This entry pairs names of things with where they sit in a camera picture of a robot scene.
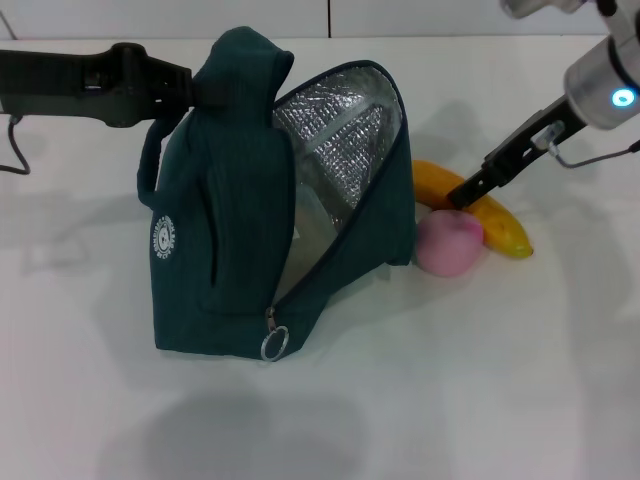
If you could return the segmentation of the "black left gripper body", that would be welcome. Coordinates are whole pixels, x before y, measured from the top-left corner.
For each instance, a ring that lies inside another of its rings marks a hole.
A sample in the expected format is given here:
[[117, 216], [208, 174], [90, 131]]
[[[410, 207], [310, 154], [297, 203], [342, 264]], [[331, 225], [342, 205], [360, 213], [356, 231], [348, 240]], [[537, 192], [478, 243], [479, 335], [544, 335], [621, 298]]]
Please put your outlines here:
[[87, 55], [1, 52], [3, 114], [83, 117], [130, 128], [193, 105], [191, 70], [149, 56], [140, 44]]

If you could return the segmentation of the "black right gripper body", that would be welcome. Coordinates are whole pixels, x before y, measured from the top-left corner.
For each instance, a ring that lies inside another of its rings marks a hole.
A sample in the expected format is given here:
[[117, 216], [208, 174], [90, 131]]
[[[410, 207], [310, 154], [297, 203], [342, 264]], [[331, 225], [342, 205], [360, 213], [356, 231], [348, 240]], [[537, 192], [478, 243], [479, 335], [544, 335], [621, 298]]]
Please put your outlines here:
[[558, 146], [581, 130], [581, 119], [566, 95], [539, 110], [490, 152], [482, 165], [487, 188], [503, 187], [552, 145]]

